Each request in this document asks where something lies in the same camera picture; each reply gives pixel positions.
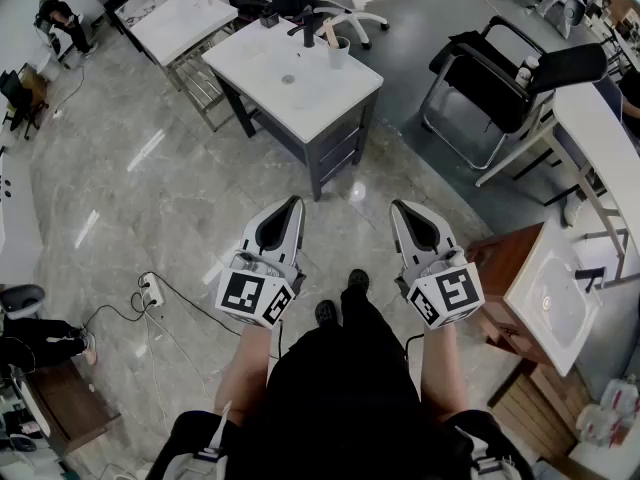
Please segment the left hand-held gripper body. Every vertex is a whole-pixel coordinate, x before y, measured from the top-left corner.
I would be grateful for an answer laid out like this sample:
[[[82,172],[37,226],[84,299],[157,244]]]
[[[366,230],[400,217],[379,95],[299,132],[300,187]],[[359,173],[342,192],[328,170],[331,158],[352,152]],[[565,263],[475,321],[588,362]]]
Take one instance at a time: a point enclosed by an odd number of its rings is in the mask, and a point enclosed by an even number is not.
[[[306,275],[297,263],[302,241],[289,252],[259,253],[241,240],[220,275],[215,308],[231,318],[262,328],[273,328],[300,293]]]

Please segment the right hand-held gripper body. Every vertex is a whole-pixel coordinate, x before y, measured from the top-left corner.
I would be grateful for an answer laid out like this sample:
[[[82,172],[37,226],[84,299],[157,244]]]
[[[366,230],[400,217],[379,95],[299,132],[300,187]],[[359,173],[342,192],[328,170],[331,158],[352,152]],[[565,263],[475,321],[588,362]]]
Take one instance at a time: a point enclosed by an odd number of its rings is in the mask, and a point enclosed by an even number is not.
[[[430,263],[405,269],[395,282],[427,328],[442,328],[463,320],[483,305],[476,265],[466,259],[459,246]]]

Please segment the white cup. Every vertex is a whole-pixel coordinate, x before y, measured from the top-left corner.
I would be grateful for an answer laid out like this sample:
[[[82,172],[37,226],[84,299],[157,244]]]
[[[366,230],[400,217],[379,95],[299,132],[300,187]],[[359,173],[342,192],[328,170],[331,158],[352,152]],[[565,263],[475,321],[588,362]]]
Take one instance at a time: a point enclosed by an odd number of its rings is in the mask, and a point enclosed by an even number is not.
[[[350,41],[342,36],[337,36],[328,43],[328,62],[332,69],[342,69],[349,57]]]

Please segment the person's right forearm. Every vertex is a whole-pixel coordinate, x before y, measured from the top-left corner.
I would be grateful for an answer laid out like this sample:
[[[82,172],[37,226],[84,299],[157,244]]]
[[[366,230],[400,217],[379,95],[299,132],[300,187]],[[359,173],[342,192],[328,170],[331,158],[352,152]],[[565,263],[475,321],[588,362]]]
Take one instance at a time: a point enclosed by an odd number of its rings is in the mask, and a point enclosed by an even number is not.
[[[423,336],[420,391],[421,402],[441,421],[470,408],[454,324],[426,330]]]

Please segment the person's left forearm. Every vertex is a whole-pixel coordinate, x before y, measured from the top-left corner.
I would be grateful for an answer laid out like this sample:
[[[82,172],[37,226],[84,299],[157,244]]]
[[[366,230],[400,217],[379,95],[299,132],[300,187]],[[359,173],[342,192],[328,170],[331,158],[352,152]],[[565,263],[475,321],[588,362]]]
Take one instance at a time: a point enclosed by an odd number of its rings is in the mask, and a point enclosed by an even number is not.
[[[267,386],[272,331],[246,325],[214,399],[214,413],[226,407],[228,420],[242,427],[261,406]]]

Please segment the person's left black shoe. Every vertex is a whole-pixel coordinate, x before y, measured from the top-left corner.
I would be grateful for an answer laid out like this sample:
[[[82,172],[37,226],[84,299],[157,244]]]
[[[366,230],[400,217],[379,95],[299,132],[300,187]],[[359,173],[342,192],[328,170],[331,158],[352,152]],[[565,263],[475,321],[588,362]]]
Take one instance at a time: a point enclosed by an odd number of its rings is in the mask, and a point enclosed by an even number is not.
[[[338,310],[334,302],[322,300],[315,308],[315,319],[319,327],[338,325]]]

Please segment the white power strip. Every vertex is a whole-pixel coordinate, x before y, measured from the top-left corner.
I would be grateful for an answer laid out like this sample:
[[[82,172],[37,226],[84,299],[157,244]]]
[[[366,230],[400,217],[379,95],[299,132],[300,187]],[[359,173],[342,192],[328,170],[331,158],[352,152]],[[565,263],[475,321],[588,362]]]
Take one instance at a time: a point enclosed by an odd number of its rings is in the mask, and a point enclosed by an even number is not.
[[[138,280],[138,286],[144,310],[159,308],[164,305],[165,298],[160,288],[158,277],[154,273],[143,274]]]

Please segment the brown vanity white basin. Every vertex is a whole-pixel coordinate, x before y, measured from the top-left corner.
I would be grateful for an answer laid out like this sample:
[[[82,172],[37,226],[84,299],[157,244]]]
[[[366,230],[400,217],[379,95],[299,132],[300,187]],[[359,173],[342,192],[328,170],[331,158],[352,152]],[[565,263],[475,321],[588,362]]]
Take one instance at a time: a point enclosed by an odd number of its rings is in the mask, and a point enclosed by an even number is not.
[[[472,323],[491,345],[566,376],[602,302],[586,279],[576,278],[583,266],[561,227],[547,220],[475,241],[467,258],[485,296]]]

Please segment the person's black clothing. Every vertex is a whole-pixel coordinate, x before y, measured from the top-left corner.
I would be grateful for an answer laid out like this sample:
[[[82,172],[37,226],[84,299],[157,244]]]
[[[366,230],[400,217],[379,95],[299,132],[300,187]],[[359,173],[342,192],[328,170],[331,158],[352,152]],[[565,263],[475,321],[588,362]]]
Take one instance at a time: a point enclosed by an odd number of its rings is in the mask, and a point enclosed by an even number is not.
[[[229,407],[175,421],[146,480],[535,480],[488,412],[446,421],[421,402],[403,346],[367,292],[346,288],[339,324],[269,361],[242,427]]]

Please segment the small black faucet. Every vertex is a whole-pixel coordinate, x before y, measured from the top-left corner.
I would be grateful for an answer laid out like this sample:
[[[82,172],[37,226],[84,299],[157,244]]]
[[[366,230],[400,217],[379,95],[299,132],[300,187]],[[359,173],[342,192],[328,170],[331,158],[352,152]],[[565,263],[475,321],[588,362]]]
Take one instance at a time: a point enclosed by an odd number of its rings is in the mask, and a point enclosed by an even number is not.
[[[587,280],[588,284],[585,288],[586,293],[590,293],[597,279],[603,281],[606,277],[606,268],[599,267],[593,269],[579,269],[574,272],[576,281]]]

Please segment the white sink vanity grey cabinet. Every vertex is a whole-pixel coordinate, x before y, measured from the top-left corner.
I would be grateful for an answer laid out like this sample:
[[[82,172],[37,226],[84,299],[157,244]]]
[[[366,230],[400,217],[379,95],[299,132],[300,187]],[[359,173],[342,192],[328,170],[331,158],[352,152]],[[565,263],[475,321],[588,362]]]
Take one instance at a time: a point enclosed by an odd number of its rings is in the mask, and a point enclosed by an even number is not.
[[[352,56],[331,67],[322,39],[305,47],[287,20],[253,22],[203,55],[244,133],[264,128],[309,172],[319,198],[347,164],[360,162],[383,78]]]

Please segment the wooden slatted crate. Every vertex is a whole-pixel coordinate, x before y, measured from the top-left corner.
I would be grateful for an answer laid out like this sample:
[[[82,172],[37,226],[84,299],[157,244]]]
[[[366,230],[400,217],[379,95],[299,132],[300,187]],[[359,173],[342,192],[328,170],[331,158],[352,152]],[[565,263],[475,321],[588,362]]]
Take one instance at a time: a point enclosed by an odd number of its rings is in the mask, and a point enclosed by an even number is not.
[[[550,366],[523,359],[488,407],[534,452],[554,460],[577,445],[577,418],[591,401],[577,369],[561,376]]]

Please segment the black folding chair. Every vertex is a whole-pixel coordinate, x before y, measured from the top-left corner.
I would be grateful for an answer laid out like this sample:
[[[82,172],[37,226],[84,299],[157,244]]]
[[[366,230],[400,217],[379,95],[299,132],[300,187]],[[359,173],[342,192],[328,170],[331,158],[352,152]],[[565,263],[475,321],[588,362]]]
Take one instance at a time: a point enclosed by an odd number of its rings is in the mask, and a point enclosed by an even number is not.
[[[515,81],[522,63],[516,65],[511,62],[487,39],[496,26],[506,28],[537,53],[535,58],[539,60],[539,67],[526,89]],[[597,82],[605,76],[607,67],[606,54],[598,43],[548,52],[512,22],[494,15],[482,31],[451,36],[431,60],[429,69],[436,78],[420,106],[421,124],[442,139],[471,169],[484,171],[493,162],[507,136],[517,132],[525,123],[538,95],[566,86]],[[502,132],[484,164],[475,164],[430,121],[428,109],[442,84],[464,96]]]

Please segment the long white desk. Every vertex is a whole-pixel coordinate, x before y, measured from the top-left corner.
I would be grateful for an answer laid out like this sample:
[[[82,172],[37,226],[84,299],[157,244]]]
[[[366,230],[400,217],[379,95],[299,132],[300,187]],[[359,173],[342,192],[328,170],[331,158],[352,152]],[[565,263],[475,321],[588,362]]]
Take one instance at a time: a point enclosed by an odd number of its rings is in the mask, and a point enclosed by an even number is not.
[[[591,83],[558,88],[540,106],[525,138],[476,181],[483,185],[534,144],[544,141],[591,202],[623,268],[627,243],[640,255],[640,155]]]

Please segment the tall black faucet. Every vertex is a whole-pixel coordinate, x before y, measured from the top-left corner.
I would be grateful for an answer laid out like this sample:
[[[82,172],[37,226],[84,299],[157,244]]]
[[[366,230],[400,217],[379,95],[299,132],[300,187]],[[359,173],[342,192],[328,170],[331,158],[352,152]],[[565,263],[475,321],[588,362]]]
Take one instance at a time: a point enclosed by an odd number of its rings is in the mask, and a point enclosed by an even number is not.
[[[313,48],[315,46],[315,12],[311,5],[307,5],[296,16],[293,21],[296,26],[287,31],[289,37],[293,37],[297,32],[303,31],[303,45],[305,48]]]

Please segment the clear plastic bags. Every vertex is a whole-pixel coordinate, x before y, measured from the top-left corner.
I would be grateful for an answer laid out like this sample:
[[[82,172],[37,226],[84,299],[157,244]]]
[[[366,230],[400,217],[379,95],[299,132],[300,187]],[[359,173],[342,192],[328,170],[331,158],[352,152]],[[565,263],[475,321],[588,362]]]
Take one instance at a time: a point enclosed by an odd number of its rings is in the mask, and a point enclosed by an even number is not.
[[[611,379],[598,403],[586,405],[576,420],[580,442],[600,448],[621,446],[640,414],[637,378]]]

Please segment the dark brown low cabinet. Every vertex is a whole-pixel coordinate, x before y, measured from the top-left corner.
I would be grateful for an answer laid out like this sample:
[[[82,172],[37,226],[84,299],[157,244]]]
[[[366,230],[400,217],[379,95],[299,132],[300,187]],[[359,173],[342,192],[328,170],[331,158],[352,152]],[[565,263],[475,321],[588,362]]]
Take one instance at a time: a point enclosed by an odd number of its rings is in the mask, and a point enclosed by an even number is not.
[[[15,369],[11,381],[48,444],[61,457],[104,434],[120,417],[70,360],[32,373]]]

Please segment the grey rounded device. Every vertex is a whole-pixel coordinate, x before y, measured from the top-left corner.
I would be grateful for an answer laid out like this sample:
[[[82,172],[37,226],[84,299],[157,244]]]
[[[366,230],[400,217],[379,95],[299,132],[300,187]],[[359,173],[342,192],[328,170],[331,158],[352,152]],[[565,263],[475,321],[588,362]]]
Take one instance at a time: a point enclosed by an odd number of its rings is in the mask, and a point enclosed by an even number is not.
[[[34,284],[12,286],[0,292],[0,310],[10,320],[35,315],[44,305],[45,290]]]

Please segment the marble patterned counter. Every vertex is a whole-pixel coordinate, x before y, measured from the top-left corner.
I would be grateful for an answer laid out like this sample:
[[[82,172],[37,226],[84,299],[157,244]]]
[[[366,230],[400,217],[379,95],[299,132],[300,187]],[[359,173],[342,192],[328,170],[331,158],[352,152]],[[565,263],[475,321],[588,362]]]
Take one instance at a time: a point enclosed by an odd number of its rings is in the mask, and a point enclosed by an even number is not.
[[[169,0],[127,0],[116,9],[115,14],[125,29],[130,30],[167,1]]]

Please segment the grey floor fan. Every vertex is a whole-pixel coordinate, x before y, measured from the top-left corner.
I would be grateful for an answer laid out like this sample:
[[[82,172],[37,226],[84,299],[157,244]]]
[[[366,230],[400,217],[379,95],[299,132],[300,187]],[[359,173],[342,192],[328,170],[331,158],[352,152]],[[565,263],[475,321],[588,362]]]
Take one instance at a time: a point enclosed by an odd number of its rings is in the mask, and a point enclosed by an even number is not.
[[[584,18],[586,3],[584,0],[542,0],[537,6],[537,13],[544,17],[556,3],[560,3],[563,7],[556,28],[564,39],[568,39],[571,30],[578,26]]]

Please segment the black mesh chair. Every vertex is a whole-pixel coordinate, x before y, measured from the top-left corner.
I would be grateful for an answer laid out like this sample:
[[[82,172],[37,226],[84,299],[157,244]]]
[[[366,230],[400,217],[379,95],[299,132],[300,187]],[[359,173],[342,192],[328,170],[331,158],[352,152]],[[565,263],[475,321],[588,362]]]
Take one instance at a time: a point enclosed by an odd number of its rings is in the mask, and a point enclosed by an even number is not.
[[[43,110],[49,108],[48,103],[44,99],[35,101],[33,90],[22,85],[15,71],[3,71],[0,74],[0,93],[8,101],[8,110],[2,123],[9,122],[10,130],[15,131],[25,122],[24,139],[29,140],[30,129],[40,129],[36,118]]]

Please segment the white basin on metal frame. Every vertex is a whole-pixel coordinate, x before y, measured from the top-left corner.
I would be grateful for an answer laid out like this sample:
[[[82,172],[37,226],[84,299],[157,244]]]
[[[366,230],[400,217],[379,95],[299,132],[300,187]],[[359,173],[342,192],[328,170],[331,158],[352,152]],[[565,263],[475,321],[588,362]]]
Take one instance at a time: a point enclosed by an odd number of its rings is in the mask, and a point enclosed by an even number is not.
[[[209,117],[225,96],[203,60],[215,36],[234,32],[238,10],[218,0],[168,0],[138,21],[133,36],[161,68],[175,89],[189,100],[212,132]]]

